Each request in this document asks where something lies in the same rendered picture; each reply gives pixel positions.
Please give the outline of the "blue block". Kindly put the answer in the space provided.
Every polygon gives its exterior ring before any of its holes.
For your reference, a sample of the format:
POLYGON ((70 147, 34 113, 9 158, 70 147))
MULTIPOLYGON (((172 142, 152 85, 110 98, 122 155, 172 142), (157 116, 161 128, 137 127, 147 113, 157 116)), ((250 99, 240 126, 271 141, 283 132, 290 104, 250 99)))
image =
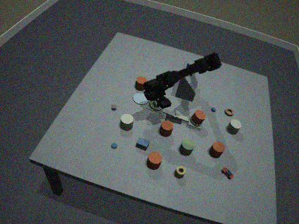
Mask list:
POLYGON ((147 151, 149 143, 150 143, 149 140, 146 140, 146 139, 143 139, 143 138, 139 137, 139 139, 136 143, 136 147, 139 148, 139 149, 142 149, 144 151, 147 151))

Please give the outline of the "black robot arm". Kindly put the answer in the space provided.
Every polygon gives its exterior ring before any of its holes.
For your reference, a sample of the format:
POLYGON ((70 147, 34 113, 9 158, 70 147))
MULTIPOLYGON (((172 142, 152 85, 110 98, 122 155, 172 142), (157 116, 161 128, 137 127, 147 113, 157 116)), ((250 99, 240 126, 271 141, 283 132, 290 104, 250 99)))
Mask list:
POLYGON ((156 79, 152 79, 144 82, 144 95, 149 101, 158 98, 158 91, 156 89, 168 89, 173 87, 182 77, 192 76, 194 73, 206 73, 207 71, 216 70, 221 68, 221 62, 219 60, 218 53, 213 53, 205 56, 204 58, 197 59, 194 64, 187 64, 187 67, 181 71, 172 70, 165 73, 156 75, 156 79), (210 67, 210 68, 209 68, 210 67), (168 86, 167 86, 168 85, 168 86))

